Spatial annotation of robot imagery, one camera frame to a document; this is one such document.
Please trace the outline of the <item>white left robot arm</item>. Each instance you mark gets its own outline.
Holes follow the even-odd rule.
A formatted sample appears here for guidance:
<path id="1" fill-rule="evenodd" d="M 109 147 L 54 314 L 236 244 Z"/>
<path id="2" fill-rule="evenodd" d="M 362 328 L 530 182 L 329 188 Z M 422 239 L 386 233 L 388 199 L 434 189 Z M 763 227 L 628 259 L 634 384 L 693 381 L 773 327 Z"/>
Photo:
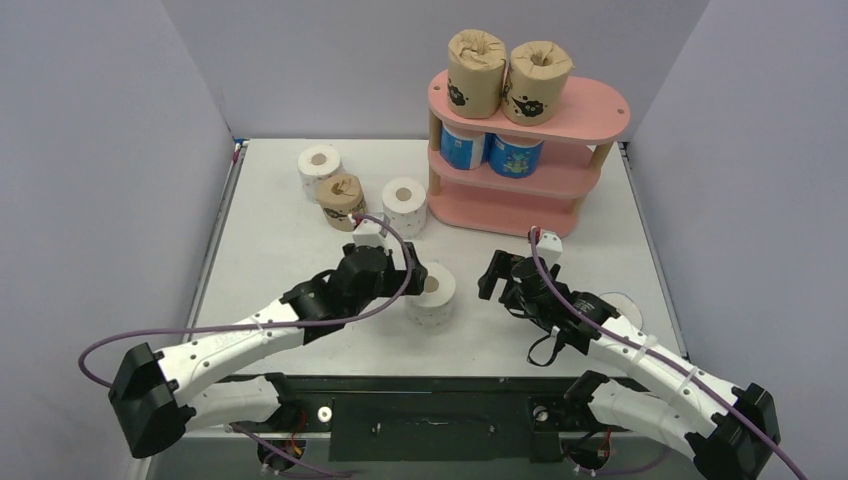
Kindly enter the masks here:
<path id="1" fill-rule="evenodd" d="M 228 331 L 153 350 L 126 352 L 108 398 L 136 459 L 156 455 L 186 432 L 232 422 L 291 427 L 298 402 L 280 374 L 241 369 L 343 329 L 377 298 L 423 293 L 427 268 L 412 243 L 410 267 L 395 267 L 385 247 L 347 244 L 338 266 L 301 282 Z"/>

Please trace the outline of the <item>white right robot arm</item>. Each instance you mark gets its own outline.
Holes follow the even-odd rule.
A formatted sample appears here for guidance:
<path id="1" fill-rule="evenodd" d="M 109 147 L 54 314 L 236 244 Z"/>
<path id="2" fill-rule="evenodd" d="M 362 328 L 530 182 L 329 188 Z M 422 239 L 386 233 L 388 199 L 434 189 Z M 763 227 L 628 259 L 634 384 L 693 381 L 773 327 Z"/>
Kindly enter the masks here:
<path id="1" fill-rule="evenodd" d="M 478 281 L 480 298 L 490 299 L 496 283 L 506 282 L 499 303 L 553 342 L 545 366 L 571 347 L 643 388 L 586 371 L 564 395 L 572 424 L 638 432 L 691 459 L 706 479 L 760 475 L 781 440 L 768 390 L 756 383 L 742 388 L 673 354 L 599 296 L 557 281 L 557 267 L 541 273 L 543 263 L 495 251 Z"/>

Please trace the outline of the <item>brown paper roll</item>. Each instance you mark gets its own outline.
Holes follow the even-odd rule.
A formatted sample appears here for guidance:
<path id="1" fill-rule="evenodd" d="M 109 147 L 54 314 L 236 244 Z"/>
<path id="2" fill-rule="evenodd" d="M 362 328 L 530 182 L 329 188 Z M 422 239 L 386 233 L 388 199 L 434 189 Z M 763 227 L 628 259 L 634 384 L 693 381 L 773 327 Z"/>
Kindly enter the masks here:
<path id="1" fill-rule="evenodd" d="M 515 47 L 502 90 L 502 113 L 511 122 L 536 126 L 557 112 L 574 68 L 569 54 L 552 41 L 530 41 Z"/>

